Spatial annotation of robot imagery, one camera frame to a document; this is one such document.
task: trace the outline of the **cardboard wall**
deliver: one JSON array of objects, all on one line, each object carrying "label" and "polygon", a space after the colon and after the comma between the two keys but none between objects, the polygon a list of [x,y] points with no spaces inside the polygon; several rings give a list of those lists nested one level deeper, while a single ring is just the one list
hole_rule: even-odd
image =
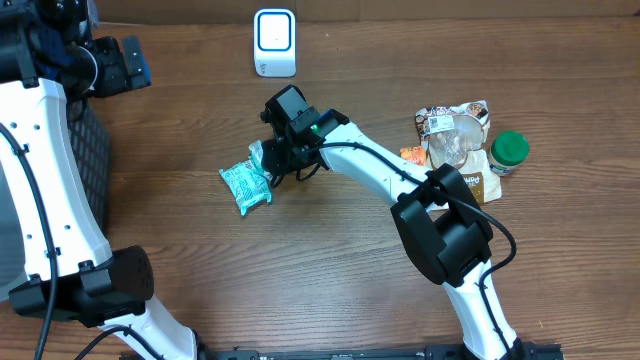
[{"label": "cardboard wall", "polygon": [[250,23],[265,7],[298,21],[631,16],[640,0],[95,0],[101,21],[132,24]]}]

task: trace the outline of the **crumpled wrapper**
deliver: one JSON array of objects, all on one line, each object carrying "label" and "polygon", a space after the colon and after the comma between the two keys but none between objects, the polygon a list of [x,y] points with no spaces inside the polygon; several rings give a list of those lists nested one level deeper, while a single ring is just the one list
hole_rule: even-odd
[{"label": "crumpled wrapper", "polygon": [[[415,125],[426,159],[421,161],[428,168],[437,169],[444,163],[454,166],[479,204],[502,197],[500,177],[489,169],[487,152],[483,149],[491,127],[486,101],[420,109]],[[416,156],[416,147],[411,149],[401,151],[401,157],[417,163],[414,159],[422,157]]]}]

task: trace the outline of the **teal snack bag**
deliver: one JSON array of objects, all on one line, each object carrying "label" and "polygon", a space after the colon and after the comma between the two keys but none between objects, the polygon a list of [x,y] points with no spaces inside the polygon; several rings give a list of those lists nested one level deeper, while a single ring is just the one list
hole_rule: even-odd
[{"label": "teal snack bag", "polygon": [[267,179],[258,173],[251,160],[235,164],[229,170],[220,169],[220,175],[236,198],[236,204],[242,216],[250,207],[262,200],[271,202],[271,191]]}]

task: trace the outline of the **wire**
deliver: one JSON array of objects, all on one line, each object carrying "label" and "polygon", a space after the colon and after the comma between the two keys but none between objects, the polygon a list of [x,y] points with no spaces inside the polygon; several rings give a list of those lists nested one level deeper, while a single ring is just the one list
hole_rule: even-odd
[{"label": "wire", "polygon": [[53,312],[55,310],[56,295],[58,293],[58,253],[53,244],[53,236],[51,235],[51,228],[49,227],[49,219],[47,218],[47,212],[44,207],[44,201],[42,200],[42,194],[38,188],[36,177],[33,174],[33,170],[29,165],[29,161],[26,158],[26,151],[20,147],[18,141],[11,134],[11,132],[0,123],[0,133],[7,139],[9,145],[13,149],[13,153],[18,157],[22,170],[27,177],[27,182],[31,187],[33,193],[33,200],[35,201],[36,208],[38,210],[38,217],[40,218],[40,224],[42,225],[42,233],[44,234],[44,241],[47,245],[47,254],[49,258],[49,268],[51,269],[51,281],[49,287],[49,301],[47,304],[47,311],[44,316],[44,322],[42,324],[42,330],[40,331],[40,338],[38,339],[38,346],[34,359],[42,359],[44,353],[44,346],[47,343],[47,336],[49,335],[49,329],[51,328],[51,320],[53,319]]},{"label": "wire", "polygon": [[151,355],[153,356],[154,359],[156,360],[163,360],[164,358],[162,357],[162,355],[158,354],[158,352],[156,352],[151,345],[149,345],[149,343],[142,337],[140,336],[140,334],[138,334],[137,332],[135,332],[132,328],[127,327],[127,326],[115,326],[112,327],[108,330],[105,330],[102,334],[96,336],[95,339],[93,339],[93,341],[91,341],[89,343],[89,345],[87,345],[86,348],[84,348],[84,350],[82,350],[80,352],[80,354],[78,354],[78,356],[76,356],[75,360],[81,360],[83,359],[85,356],[87,356],[87,354],[89,354],[91,352],[91,350],[93,350],[93,348],[98,345],[98,343],[100,343],[100,341],[104,340],[104,338],[106,338],[107,336],[113,334],[113,333],[117,333],[119,331],[122,331],[124,333],[124,336],[128,336],[131,335],[134,339],[136,339],[137,342],[140,343],[140,345],[142,345],[142,347]]},{"label": "wire", "polygon": [[[305,150],[305,153],[308,152],[313,152],[313,151],[317,151],[320,149],[326,149],[326,148],[331,148],[331,147],[352,147],[352,148],[357,148],[357,149],[362,149],[367,151],[368,153],[370,153],[371,155],[375,156],[376,158],[378,158],[378,160],[382,161],[385,165],[387,165],[389,168],[391,168],[393,171],[395,171],[396,173],[398,173],[400,176],[402,176],[403,179],[407,179],[409,181],[411,181],[412,183],[416,184],[416,185],[421,185],[423,183],[423,181],[420,181],[414,177],[412,177],[411,175],[409,175],[406,171],[400,169],[398,166],[396,166],[394,163],[392,163],[389,159],[385,158],[382,154],[380,154],[379,152],[373,150],[372,148],[362,145],[360,143],[352,143],[352,142],[335,142],[335,143],[328,143],[328,144],[322,144],[313,148],[310,148],[308,150]],[[312,171],[307,177],[305,177],[305,179],[311,177],[313,174],[315,174],[315,170]],[[505,267],[507,264],[509,264],[511,262],[511,260],[513,260],[513,258],[516,256],[516,250],[517,250],[517,246],[516,246],[516,241],[513,237],[513,235],[511,235],[511,232],[509,232],[509,230],[502,225],[498,220],[496,220],[495,218],[493,218],[493,216],[487,214],[486,212],[465,203],[464,201],[445,193],[444,191],[437,189],[437,188],[432,188],[433,191],[438,191],[438,195],[444,197],[447,201],[449,202],[453,202],[456,205],[460,205],[465,207],[466,209],[473,211],[474,213],[476,213],[477,215],[482,216],[484,219],[486,219],[489,223],[491,223],[493,226],[495,226],[498,230],[500,230],[504,236],[507,238],[507,240],[509,241],[509,244],[511,245],[511,251],[509,252],[509,255],[502,260],[501,262],[497,263],[496,265],[493,265],[492,267],[490,267],[488,270],[486,270],[484,273],[482,273],[482,275],[480,276],[480,281],[478,283],[478,287],[480,288],[480,295],[482,296],[482,302],[484,303],[485,308],[487,309],[487,313],[489,314],[489,319],[491,320],[491,324],[494,327],[494,330],[496,333],[498,333],[498,337],[500,338],[500,342],[502,343],[502,345],[505,348],[505,351],[507,353],[507,357],[508,359],[512,359],[512,355],[511,355],[511,349],[509,344],[507,343],[507,340],[504,337],[504,333],[502,332],[502,330],[500,329],[500,326],[498,326],[498,322],[496,321],[495,315],[493,314],[493,311],[491,310],[491,305],[489,304],[489,299],[487,298],[487,294],[486,294],[486,286],[484,285],[485,280],[487,279],[487,277],[489,275],[491,275],[492,273],[494,273],[495,271]]]},{"label": "wire", "polygon": [[[407,179],[407,180],[409,180],[409,181],[411,181],[412,183],[415,183],[415,184],[422,184],[422,181],[414,178],[408,172],[406,172],[406,171],[400,169],[399,167],[397,167],[394,163],[389,161],[389,159],[384,157],[379,152],[373,150],[372,148],[370,148],[370,147],[368,147],[366,145],[362,145],[362,144],[356,143],[356,142],[335,142],[335,143],[328,143],[328,144],[318,145],[316,147],[312,147],[312,148],[303,150],[303,152],[301,154],[299,154],[297,157],[295,157],[293,160],[296,160],[297,158],[302,157],[303,155],[306,155],[306,154],[309,154],[309,153],[313,153],[314,151],[318,151],[320,149],[326,149],[326,148],[330,148],[330,147],[352,147],[352,148],[356,148],[356,149],[362,149],[362,150],[370,153],[371,155],[375,156],[376,158],[378,158],[378,160],[382,161],[385,165],[387,165],[392,170],[394,170],[395,172],[400,174],[400,176],[402,176],[403,179]],[[290,155],[291,155],[290,153],[287,154],[287,164],[289,162],[293,161],[293,160],[291,160],[291,161],[289,160],[290,159]],[[305,181],[305,180],[309,179],[310,177],[312,177],[313,175],[315,175],[315,173],[318,171],[319,168],[320,168],[320,165],[317,165],[313,170],[311,170],[311,172],[307,176],[305,176],[302,179],[300,178],[300,169],[298,169],[297,173],[296,173],[296,179],[298,181]],[[281,182],[282,182],[282,179],[279,179],[279,181],[274,181],[272,179],[271,187],[275,188],[278,185],[280,185]]]},{"label": "wire", "polygon": [[506,352],[507,352],[507,357],[509,359],[511,359],[511,349],[509,344],[507,343],[507,340],[504,338],[504,333],[502,332],[502,330],[500,329],[500,326],[498,326],[498,322],[496,321],[496,317],[493,315],[493,311],[491,311],[491,305],[489,304],[489,299],[487,298],[487,294],[486,294],[486,289],[487,287],[484,285],[484,281],[487,279],[487,277],[489,275],[491,275],[493,272],[505,267],[507,264],[509,264],[511,262],[511,260],[513,260],[513,258],[516,257],[516,250],[517,250],[517,246],[516,246],[516,240],[513,238],[513,235],[511,235],[511,232],[509,232],[509,230],[502,225],[498,220],[494,219],[493,216],[487,214],[486,212],[471,206],[443,191],[440,191],[440,196],[444,197],[445,199],[447,199],[447,201],[453,202],[456,205],[460,205],[460,206],[464,206],[465,208],[467,208],[468,210],[471,210],[473,212],[475,212],[476,214],[482,216],[483,218],[485,218],[487,221],[489,221],[493,226],[495,226],[498,230],[500,230],[504,236],[507,238],[507,240],[509,241],[509,245],[511,245],[511,251],[509,252],[509,255],[502,261],[500,261],[499,263],[497,263],[496,265],[493,265],[492,267],[489,268],[489,270],[485,271],[484,273],[482,273],[482,275],[480,276],[480,281],[478,283],[478,287],[480,288],[480,295],[482,296],[482,302],[484,303],[484,306],[487,308],[487,313],[489,314],[489,319],[491,319],[491,324],[493,325],[496,333],[498,333],[498,337],[500,338],[500,342],[502,342],[502,345],[504,346]]}]

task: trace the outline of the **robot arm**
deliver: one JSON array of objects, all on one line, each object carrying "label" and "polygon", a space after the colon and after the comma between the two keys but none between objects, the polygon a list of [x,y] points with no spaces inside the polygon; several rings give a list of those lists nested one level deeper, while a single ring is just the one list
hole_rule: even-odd
[{"label": "robot arm", "polygon": [[[150,85],[137,39],[125,38],[122,53],[115,39],[91,37],[91,3],[13,0],[0,8],[0,124],[13,142],[0,136],[0,171],[13,199],[13,204],[0,206],[16,208],[29,279],[11,290],[9,298],[23,316],[46,318],[55,304],[55,321],[78,320],[103,330],[123,325],[166,359],[195,359],[195,333],[153,296],[153,274],[144,250],[112,252],[96,221],[100,216],[87,200],[85,189],[106,186],[109,148],[99,125],[87,123],[86,99]],[[69,119],[74,101],[83,103],[83,114]],[[32,179],[18,155],[26,159]],[[91,166],[94,162],[105,167]],[[33,184],[48,226],[41,221]],[[45,246],[45,228],[55,254]],[[51,256],[57,270],[53,277]],[[154,358],[132,336],[117,335],[145,359]]]},{"label": "robot arm", "polygon": [[[429,280],[444,286],[460,320],[468,351],[483,360],[506,356],[507,349],[494,329],[478,287],[480,276],[491,267],[488,242],[492,232],[488,222],[455,204],[450,204],[450,210],[435,222],[427,215],[437,201],[434,191],[429,190],[434,186],[479,208],[455,169],[442,167],[430,173],[433,179],[428,178],[427,168],[409,163],[376,144],[337,111],[319,115],[307,105],[300,90],[291,85],[266,103],[261,117],[272,125],[276,135],[275,141],[263,145],[265,170],[277,178],[318,164],[353,178],[378,195],[392,206],[400,237],[414,265]],[[345,143],[371,149],[397,169],[362,147]],[[504,317],[490,276],[484,285],[498,327],[513,348],[519,340]]]}]

